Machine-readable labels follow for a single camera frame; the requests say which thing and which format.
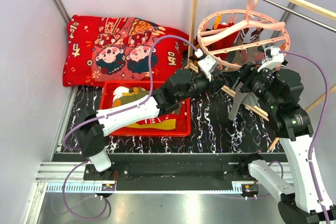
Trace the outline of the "black white striped sock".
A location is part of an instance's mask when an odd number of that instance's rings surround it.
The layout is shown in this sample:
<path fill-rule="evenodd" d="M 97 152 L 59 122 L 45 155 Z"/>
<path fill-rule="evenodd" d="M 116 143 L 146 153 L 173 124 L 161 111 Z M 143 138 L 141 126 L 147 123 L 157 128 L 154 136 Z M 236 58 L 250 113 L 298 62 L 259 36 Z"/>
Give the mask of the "black white striped sock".
<path fill-rule="evenodd" d="M 263 28 L 256 28 L 254 31 L 249 33 L 249 28 L 244 28 L 239 32 L 238 41 L 244 42 L 245 37 L 250 34 L 249 42 L 257 42 L 260 40 L 260 34 L 264 31 Z"/>

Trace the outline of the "pink round clip hanger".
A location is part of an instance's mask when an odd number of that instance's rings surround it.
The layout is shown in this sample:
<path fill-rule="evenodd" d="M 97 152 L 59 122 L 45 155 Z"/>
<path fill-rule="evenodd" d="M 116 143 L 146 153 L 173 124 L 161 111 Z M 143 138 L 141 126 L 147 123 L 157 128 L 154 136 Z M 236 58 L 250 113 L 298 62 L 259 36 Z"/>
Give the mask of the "pink round clip hanger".
<path fill-rule="evenodd" d="M 228 9 L 213 13 L 207 16 L 197 29 L 197 41 L 201 49 L 229 70 L 241 67 L 221 58 L 222 55 L 228 56 L 230 52 L 278 42 L 282 43 L 281 49 L 288 50 L 290 48 L 291 41 L 285 28 L 285 22 L 279 22 L 255 11 L 258 1 L 247 0 L 245 9 Z M 210 29 L 208 27 L 213 19 L 220 20 L 224 15 L 228 15 L 228 21 L 223 28 Z M 245 37 L 244 42 L 239 42 L 239 32 L 244 28 L 249 28 L 249 33 L 256 28 L 263 28 L 264 31 L 260 34 L 260 40 L 257 42 L 249 42 L 250 34 Z"/>

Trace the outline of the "olive green sock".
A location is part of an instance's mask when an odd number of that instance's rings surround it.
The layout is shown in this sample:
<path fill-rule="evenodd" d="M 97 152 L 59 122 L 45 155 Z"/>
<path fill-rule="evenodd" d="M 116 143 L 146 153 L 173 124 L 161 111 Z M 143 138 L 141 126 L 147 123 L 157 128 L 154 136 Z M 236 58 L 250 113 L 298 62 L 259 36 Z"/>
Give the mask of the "olive green sock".
<path fill-rule="evenodd" d="M 142 87 L 130 87 L 123 86 L 117 87 L 113 92 L 112 107 L 122 106 L 148 95 L 149 91 Z"/>

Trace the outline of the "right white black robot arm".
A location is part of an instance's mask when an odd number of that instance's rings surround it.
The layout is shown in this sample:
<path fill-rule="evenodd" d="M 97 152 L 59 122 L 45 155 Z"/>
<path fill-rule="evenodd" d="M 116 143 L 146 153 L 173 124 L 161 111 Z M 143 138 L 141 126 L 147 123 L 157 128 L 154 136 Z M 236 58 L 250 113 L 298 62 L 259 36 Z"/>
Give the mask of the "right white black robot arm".
<path fill-rule="evenodd" d="M 314 149 L 317 131 L 308 113 L 299 105 L 303 84 L 299 73 L 281 69 L 275 75 L 268 67 L 246 63 L 235 83 L 244 95 L 253 94 L 268 109 L 270 127 L 285 151 L 292 175 L 290 185 L 259 155 L 241 161 L 239 176 L 260 182 L 278 204 L 284 223 L 335 223 L 335 204 L 324 187 Z"/>

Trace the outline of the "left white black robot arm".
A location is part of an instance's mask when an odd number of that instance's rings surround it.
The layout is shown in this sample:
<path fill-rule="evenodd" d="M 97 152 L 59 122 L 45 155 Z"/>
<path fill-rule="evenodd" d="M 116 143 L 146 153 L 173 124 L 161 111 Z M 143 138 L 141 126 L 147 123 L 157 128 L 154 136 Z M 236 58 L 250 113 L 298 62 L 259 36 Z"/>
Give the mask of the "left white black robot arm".
<path fill-rule="evenodd" d="M 85 108 L 74 127 L 81 154 L 93 163 L 95 174 L 107 180 L 113 175 L 111 159 L 105 149 L 108 135 L 132 123 L 167 115 L 176 110 L 180 102 L 205 92 L 215 94 L 225 84 L 225 74 L 219 70 L 194 75 L 188 69 L 179 69 L 151 94 L 134 102 L 98 111 Z"/>

